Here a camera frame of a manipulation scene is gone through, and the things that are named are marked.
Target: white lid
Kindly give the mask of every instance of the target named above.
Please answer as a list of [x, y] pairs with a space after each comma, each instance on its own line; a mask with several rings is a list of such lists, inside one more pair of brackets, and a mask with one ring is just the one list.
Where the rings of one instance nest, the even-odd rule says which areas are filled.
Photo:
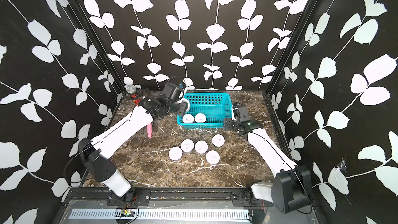
[[209, 164], [216, 164], [220, 161], [220, 154], [216, 151], [207, 152], [206, 160]]
[[206, 122], [206, 116], [203, 113], [198, 113], [195, 115], [195, 122], [204, 123]]
[[171, 160], [178, 160], [182, 157], [182, 150], [180, 147], [172, 147], [169, 151], [169, 157]]
[[203, 140], [196, 142], [195, 144], [195, 151], [199, 154], [203, 154], [205, 152], [207, 152], [207, 148], [209, 146], [207, 145], [207, 143]]
[[213, 136], [213, 139], [211, 140], [216, 147], [222, 147], [225, 143], [225, 139], [221, 134], [216, 134]]
[[190, 152], [193, 150], [194, 144], [190, 139], [186, 139], [181, 143], [181, 150], [183, 152]]
[[187, 113], [186, 115], [184, 115], [184, 117], [182, 117], [182, 122], [184, 122], [184, 123], [193, 123], [192, 114]]

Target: blue plastic basket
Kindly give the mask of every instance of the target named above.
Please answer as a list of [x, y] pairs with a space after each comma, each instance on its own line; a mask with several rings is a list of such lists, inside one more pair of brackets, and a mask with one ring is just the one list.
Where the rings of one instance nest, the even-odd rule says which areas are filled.
[[194, 117], [198, 113], [206, 116], [205, 123], [184, 123], [177, 116], [177, 123], [185, 128], [222, 128], [224, 118], [231, 118], [232, 103], [228, 93], [186, 93], [191, 108], [188, 112]]

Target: cable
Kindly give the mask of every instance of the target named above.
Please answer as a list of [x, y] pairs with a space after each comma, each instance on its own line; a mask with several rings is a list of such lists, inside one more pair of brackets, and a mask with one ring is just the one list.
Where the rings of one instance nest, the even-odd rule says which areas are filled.
[[[256, 134], [257, 136], [263, 138], [266, 142], [268, 142], [268, 140], [267, 140], [266, 138], [262, 137], [261, 135], [258, 135], [257, 133], [254, 133], [254, 132], [251, 132], [251, 133]], [[275, 149], [274, 149], [274, 151], [275, 151], [275, 152], [278, 154], [278, 156], [285, 162], [285, 160], [281, 157], [281, 155], [280, 155]], [[297, 173], [295, 172], [295, 170], [294, 170], [288, 163], [286, 163], [286, 165], [289, 166], [289, 167], [291, 168], [291, 170], [293, 171], [293, 173], [296, 175], [298, 182], [301, 184], [301, 187], [302, 187], [302, 189], [304, 189], [304, 193], [305, 193], [305, 195], [307, 196], [308, 204], [309, 204], [310, 207], [311, 207], [311, 210], [310, 210], [310, 212], [308, 212], [308, 213], [301, 212], [301, 211], [298, 210], [298, 209], [296, 209], [296, 211], [298, 211], [298, 212], [300, 212], [300, 213], [302, 213], [302, 214], [311, 214], [311, 213], [312, 213], [311, 200], [310, 200], [310, 197], [309, 197], [308, 194], [307, 194], [307, 191], [306, 191], [305, 188], [304, 188], [304, 185], [301, 183], [301, 181], [300, 181], [300, 179], [299, 179], [299, 176], [297, 175]]]
[[268, 207], [269, 207], [269, 202], [267, 203], [267, 209], [266, 209], [266, 213], [264, 214], [264, 217], [266, 217], [266, 216], [267, 216]]
[[132, 202], [132, 203], [137, 207], [137, 214], [135, 215], [135, 218], [134, 218], [133, 220], [127, 222], [126, 224], [130, 224], [130, 223], [132, 223], [133, 221], [135, 221], [135, 219], [137, 219], [138, 215], [140, 214], [140, 209], [138, 208], [138, 205], [135, 204], [135, 202]]
[[67, 177], [67, 167], [68, 167], [68, 165], [70, 164], [70, 162], [72, 162], [72, 160], [73, 160], [74, 158], [76, 158], [78, 155], [80, 155], [81, 153], [83, 153], [83, 152], [85, 152], [86, 150], [90, 149], [91, 147], [93, 147], [94, 145], [96, 145], [96, 144], [99, 143], [99, 142], [101, 142], [101, 140], [98, 141], [98, 142], [96, 142], [95, 144], [92, 144], [91, 146], [87, 147], [86, 149], [82, 150], [81, 152], [77, 153], [74, 157], [72, 157], [72, 158], [69, 160], [69, 162], [67, 162], [67, 164], [66, 164], [65, 167], [64, 167], [64, 172], [63, 172], [64, 178]]
[[85, 182], [85, 181], [88, 181], [88, 180], [91, 180], [91, 179], [94, 179], [94, 177], [92, 177], [92, 178], [87, 178], [87, 179], [82, 180], [82, 181], [80, 181], [80, 182], [72, 182], [72, 181], [71, 181], [71, 183], [81, 183], [81, 182]]

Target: metal vent grate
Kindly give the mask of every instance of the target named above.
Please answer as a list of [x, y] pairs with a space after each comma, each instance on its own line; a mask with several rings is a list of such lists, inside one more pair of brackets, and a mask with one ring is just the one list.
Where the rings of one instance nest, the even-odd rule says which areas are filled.
[[[121, 209], [74, 208], [69, 219], [114, 219], [120, 217]], [[247, 209], [140, 209], [137, 219], [141, 220], [206, 220], [249, 222]]]

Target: white cylinder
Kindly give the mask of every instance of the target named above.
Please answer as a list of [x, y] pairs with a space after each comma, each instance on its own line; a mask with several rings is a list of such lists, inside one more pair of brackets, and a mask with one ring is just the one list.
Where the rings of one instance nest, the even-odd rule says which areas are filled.
[[118, 197], [124, 196], [130, 190], [131, 185], [117, 169], [116, 172], [107, 180], [102, 182], [110, 188]]
[[203, 113], [198, 113], [195, 115], [195, 122], [204, 123], [206, 122], [206, 116]]
[[211, 140], [216, 147], [222, 147], [225, 143], [225, 139], [221, 134], [216, 134]]
[[182, 122], [184, 123], [193, 123], [193, 116], [192, 114], [187, 113], [186, 115], [184, 115], [184, 117], [182, 117]]
[[185, 139], [182, 143], [181, 143], [181, 150], [183, 152], [190, 152], [193, 150], [193, 147], [195, 145], [193, 144], [193, 141], [190, 139]]
[[172, 147], [169, 151], [169, 157], [171, 160], [178, 160], [182, 157], [182, 150], [180, 147]]
[[207, 143], [203, 140], [196, 142], [195, 144], [195, 151], [199, 154], [203, 154], [205, 152], [207, 152], [207, 148], [209, 146], [207, 145]]
[[207, 152], [206, 160], [209, 164], [217, 164], [220, 161], [220, 154], [216, 151]]

